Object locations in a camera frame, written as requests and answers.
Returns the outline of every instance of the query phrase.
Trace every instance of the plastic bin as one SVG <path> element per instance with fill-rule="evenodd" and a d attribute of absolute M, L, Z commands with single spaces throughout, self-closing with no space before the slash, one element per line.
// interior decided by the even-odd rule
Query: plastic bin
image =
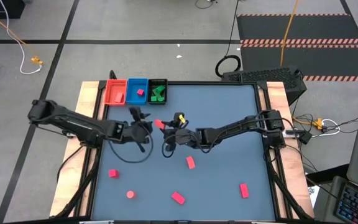
<path fill-rule="evenodd" d="M 125 98 L 127 93 L 127 80 L 107 80 L 106 95 L 104 96 L 104 103 L 109 106 L 125 105 Z M 121 100 L 117 100 L 117 96 L 122 94 Z"/>
<path fill-rule="evenodd" d="M 153 89 L 164 86 L 165 89 L 161 92 L 161 96 L 164 97 L 163 101 L 152 101 L 152 96 L 155 96 Z M 147 90 L 147 102 L 151 105 L 164 105 L 167 103 L 168 98 L 168 80 L 167 79 L 149 79 L 149 89 Z"/>
<path fill-rule="evenodd" d="M 129 78 L 127 85 L 126 103 L 132 105 L 143 105 L 147 101 L 147 89 L 149 86 L 147 78 Z M 142 96 L 137 94 L 138 90 L 144 90 Z"/>

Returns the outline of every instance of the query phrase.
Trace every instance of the white cable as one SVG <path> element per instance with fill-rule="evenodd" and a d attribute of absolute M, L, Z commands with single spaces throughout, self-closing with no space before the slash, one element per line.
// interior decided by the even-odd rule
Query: white cable
<path fill-rule="evenodd" d="M 31 74 L 34 74 L 34 73 L 36 73 L 36 72 L 41 71 L 42 65 L 39 65 L 40 67 L 39 67 L 37 70 L 35 70 L 34 72 L 23 72 L 22 68 L 23 68 L 23 64 L 24 64 L 25 53 L 24 53 L 22 44 L 21 44 L 16 38 L 14 38 L 14 37 L 11 35 L 11 33 L 9 32 L 9 15 L 8 15 L 8 13 L 7 13 L 7 10 L 6 10 L 5 5 L 4 5 L 4 3 L 2 2 L 2 0 L 0 0 L 0 3 L 1 3 L 2 7 L 3 7 L 4 10 L 5 10 L 5 15 L 6 15 L 6 33 L 10 36 L 10 38 L 11 38 L 12 40 L 15 40 L 15 41 L 19 44 L 19 47 L 20 47 L 20 49 L 22 50 L 22 53 L 23 53 L 22 64 L 20 65 L 20 72 L 21 72 L 21 74 L 23 74 L 23 75 L 31 75 Z"/>
<path fill-rule="evenodd" d="M 339 125 L 338 125 L 335 121 L 333 121 L 333 120 L 331 120 L 331 119 L 323 119 L 323 120 L 321 121 L 321 125 L 322 125 L 322 126 L 324 126 L 324 121 L 330 121 L 330 122 L 332 122 L 333 124 L 335 124 L 335 129 L 337 129 L 337 131 L 334 132 L 334 133 L 317 134 L 317 135 L 312 136 L 312 138 L 321 137 L 321 136 L 331 136 L 331 135 L 335 135 L 335 134 L 338 134 L 338 133 L 341 132 L 341 128 L 339 127 Z"/>

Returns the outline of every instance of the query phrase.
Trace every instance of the laptop keyboard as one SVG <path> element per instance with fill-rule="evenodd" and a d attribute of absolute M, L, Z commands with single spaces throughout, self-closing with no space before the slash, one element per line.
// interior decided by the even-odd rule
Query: laptop keyboard
<path fill-rule="evenodd" d="M 358 190 L 345 185 L 337 202 L 335 216 L 347 223 L 358 224 Z"/>

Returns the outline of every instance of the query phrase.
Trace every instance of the gray table surface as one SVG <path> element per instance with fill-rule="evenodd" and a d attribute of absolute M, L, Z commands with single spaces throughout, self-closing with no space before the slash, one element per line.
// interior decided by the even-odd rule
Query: gray table surface
<path fill-rule="evenodd" d="M 175 112 L 184 112 L 188 129 L 218 128 L 257 114 L 252 86 L 168 86 L 166 105 L 142 105 L 149 120 L 170 121 Z M 108 119 L 132 120 L 128 106 L 109 107 Z M 154 151 L 141 164 L 120 161 L 104 144 L 94 198 L 93 220 L 274 220 L 272 194 L 262 138 L 246 133 L 224 140 L 209 154 L 177 146 L 166 159 L 161 154 L 163 134 L 152 133 Z M 128 160 L 145 156 L 134 143 L 114 145 Z M 145 145 L 146 153 L 150 144 Z M 189 170 L 186 157 L 193 156 L 196 168 Z M 120 172 L 109 177 L 110 169 Z M 239 184 L 246 183 L 249 198 L 242 198 Z M 126 192 L 136 192 L 135 199 Z M 174 192 L 186 198 L 176 203 Z"/>

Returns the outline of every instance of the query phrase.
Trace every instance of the blue bin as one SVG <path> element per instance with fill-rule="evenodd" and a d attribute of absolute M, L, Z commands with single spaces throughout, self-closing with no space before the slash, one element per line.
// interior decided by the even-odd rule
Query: blue bin
<path fill-rule="evenodd" d="M 149 80 L 147 78 L 129 78 L 127 84 L 126 103 L 132 105 L 143 105 L 147 101 L 147 89 L 149 88 Z M 144 91 L 143 96 L 139 96 L 137 91 Z"/>

